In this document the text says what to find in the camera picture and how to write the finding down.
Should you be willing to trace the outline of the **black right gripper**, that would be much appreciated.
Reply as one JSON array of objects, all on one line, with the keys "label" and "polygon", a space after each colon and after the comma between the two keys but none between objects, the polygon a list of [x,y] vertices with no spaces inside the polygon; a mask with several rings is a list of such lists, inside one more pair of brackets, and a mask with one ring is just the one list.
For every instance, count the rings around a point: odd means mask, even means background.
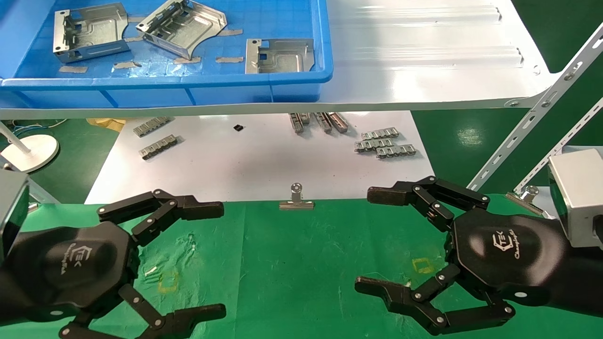
[{"label": "black right gripper", "polygon": [[[492,214],[486,211],[489,197],[435,176],[398,181],[392,187],[369,187],[367,201],[413,206],[440,232],[451,232],[454,264],[415,290],[390,281],[356,278],[355,291],[381,298],[390,313],[411,317],[437,336],[506,324],[515,310],[504,300],[525,306],[553,302],[555,275],[568,248],[555,220]],[[468,212],[455,219],[445,205]],[[434,307],[432,300],[456,280],[487,304],[448,312]]]}]

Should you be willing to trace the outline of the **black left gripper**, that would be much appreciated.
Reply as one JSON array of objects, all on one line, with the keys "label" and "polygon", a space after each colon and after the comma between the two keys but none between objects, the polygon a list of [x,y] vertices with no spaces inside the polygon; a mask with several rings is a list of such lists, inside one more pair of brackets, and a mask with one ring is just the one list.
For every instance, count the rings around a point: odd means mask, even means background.
[{"label": "black left gripper", "polygon": [[[199,323],[226,317],[222,303],[159,312],[132,285],[139,246],[176,221],[223,217],[222,202],[149,191],[98,209],[99,225],[24,232],[9,251],[9,324],[52,322],[76,316],[61,339],[117,339],[89,328],[122,300],[148,324],[138,339],[189,339]],[[145,217],[131,230],[120,224]]]}]

